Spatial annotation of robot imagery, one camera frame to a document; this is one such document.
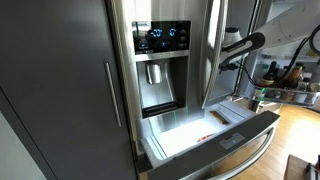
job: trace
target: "refrigerator door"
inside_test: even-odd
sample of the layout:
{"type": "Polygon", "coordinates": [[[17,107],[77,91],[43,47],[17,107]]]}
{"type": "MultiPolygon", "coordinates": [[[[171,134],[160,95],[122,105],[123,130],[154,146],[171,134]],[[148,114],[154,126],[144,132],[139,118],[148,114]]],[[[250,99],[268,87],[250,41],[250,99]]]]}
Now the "refrigerator door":
{"type": "Polygon", "coordinates": [[[212,165],[267,134],[265,142],[250,158],[227,173],[212,177],[231,178],[265,152],[272,141],[279,118],[279,115],[270,111],[255,115],[230,101],[223,101],[205,111],[205,117],[189,124],[190,127],[186,125],[141,140],[153,166],[147,172],[148,179],[208,178],[212,165]]]}
{"type": "MultiPolygon", "coordinates": [[[[221,31],[224,32],[224,27],[236,27],[239,29],[240,35],[246,37],[250,33],[251,20],[255,16],[257,4],[257,0],[229,0],[228,6],[225,7],[226,10],[224,11],[224,13],[227,13],[220,13],[219,26],[221,27],[221,31]]],[[[219,48],[208,49],[202,52],[207,55],[207,57],[203,58],[205,61],[203,67],[205,68],[200,71],[204,72],[204,77],[202,78],[204,84],[202,108],[223,101],[227,96],[233,95],[237,88],[240,77],[239,69],[223,72],[219,70],[219,56],[223,36],[224,33],[220,32],[220,34],[217,34],[217,40],[220,41],[216,40],[215,47],[219,48]]],[[[210,31],[207,42],[210,44],[210,31]]]]}
{"type": "MultiPolygon", "coordinates": [[[[261,1],[257,6],[259,10],[256,19],[252,22],[253,30],[261,27],[263,24],[273,19],[282,12],[292,8],[295,5],[302,4],[308,1],[304,0],[273,0],[261,1]]],[[[252,52],[246,58],[244,66],[249,76],[257,83],[265,73],[263,67],[269,66],[272,61],[277,62],[277,66],[281,71],[285,66],[288,66],[293,54],[299,46],[301,40],[252,52]]],[[[314,81],[314,77],[319,76],[317,73],[317,62],[319,56],[312,53],[309,43],[306,43],[301,49],[296,63],[303,63],[303,77],[311,77],[311,83],[319,83],[314,81]]],[[[303,92],[298,90],[286,90],[279,88],[259,88],[248,81],[248,75],[243,72],[241,75],[240,84],[237,95],[253,99],[256,101],[269,101],[282,104],[292,104],[304,107],[313,107],[317,103],[320,95],[319,92],[303,92]]]]}

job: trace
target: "open freezer drawer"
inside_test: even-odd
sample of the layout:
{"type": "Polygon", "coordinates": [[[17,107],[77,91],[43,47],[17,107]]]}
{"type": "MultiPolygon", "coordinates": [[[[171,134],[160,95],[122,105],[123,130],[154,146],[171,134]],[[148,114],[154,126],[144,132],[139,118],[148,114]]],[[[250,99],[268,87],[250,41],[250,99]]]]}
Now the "open freezer drawer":
{"type": "Polygon", "coordinates": [[[259,115],[230,101],[223,101],[205,109],[204,118],[156,136],[142,139],[153,166],[148,179],[194,179],[204,168],[268,134],[263,151],[254,153],[245,165],[219,178],[232,177],[251,165],[270,144],[279,115],[270,111],[259,115]],[[229,124],[221,124],[210,111],[217,111],[229,124]]]}

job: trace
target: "dark gray cabinet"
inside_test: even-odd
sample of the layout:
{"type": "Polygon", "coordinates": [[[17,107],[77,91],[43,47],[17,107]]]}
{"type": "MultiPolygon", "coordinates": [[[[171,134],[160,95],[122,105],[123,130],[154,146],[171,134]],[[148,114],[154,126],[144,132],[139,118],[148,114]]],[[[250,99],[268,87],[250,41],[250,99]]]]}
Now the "dark gray cabinet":
{"type": "Polygon", "coordinates": [[[136,178],[106,9],[0,2],[0,86],[57,179],[136,178]]]}

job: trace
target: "wooden floor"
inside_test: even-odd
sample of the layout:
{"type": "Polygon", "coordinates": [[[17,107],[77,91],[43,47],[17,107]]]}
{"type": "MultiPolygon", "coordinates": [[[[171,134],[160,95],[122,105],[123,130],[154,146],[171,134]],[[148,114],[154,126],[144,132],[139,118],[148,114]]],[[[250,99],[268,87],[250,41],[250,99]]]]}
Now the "wooden floor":
{"type": "MultiPolygon", "coordinates": [[[[289,154],[311,163],[317,161],[317,155],[320,154],[320,114],[294,106],[283,106],[279,114],[281,119],[269,149],[233,180],[283,179],[289,154]]],[[[264,137],[229,156],[217,165],[214,174],[227,171],[242,162],[263,140],[264,137]]]]}

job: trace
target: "drip tray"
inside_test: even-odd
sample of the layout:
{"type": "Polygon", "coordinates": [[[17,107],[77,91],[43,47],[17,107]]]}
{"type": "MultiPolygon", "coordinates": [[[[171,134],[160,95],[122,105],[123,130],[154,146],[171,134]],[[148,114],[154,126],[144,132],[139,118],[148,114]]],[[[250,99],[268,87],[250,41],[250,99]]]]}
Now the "drip tray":
{"type": "Polygon", "coordinates": [[[203,142],[206,142],[208,139],[214,138],[254,115],[255,113],[243,109],[232,102],[224,101],[206,108],[204,118],[179,128],[142,139],[141,143],[146,150],[153,168],[155,168],[203,144],[203,142]]]}
{"type": "Polygon", "coordinates": [[[170,111],[182,108],[182,107],[184,107],[184,106],[175,102],[175,101],[163,103],[160,105],[151,106],[148,108],[143,108],[142,109],[142,117],[147,118],[147,117],[163,114],[166,112],[170,112],[170,111]]]}

